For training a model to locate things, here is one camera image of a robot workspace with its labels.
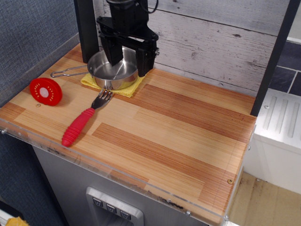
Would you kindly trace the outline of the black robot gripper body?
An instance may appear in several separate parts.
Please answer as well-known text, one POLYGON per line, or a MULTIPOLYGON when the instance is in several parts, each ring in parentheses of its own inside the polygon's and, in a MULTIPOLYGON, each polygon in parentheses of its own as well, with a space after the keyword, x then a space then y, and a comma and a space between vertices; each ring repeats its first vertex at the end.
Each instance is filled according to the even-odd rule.
POLYGON ((102 47, 106 51, 119 51, 122 47, 133 50, 158 51, 158 35, 148 27, 150 11, 146 0, 109 0, 110 17, 96 19, 102 47))

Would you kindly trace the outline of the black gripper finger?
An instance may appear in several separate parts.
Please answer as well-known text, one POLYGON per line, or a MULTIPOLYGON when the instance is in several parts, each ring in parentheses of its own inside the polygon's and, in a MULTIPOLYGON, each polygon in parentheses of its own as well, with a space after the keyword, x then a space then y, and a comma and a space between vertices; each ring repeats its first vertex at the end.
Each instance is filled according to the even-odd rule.
POLYGON ((107 37, 100 34, 103 50, 109 63, 114 66, 123 59, 122 45, 114 37, 107 37))
POLYGON ((153 69, 155 58, 159 55, 159 48, 155 50, 136 50, 136 61, 138 76, 144 77, 151 69, 153 69))

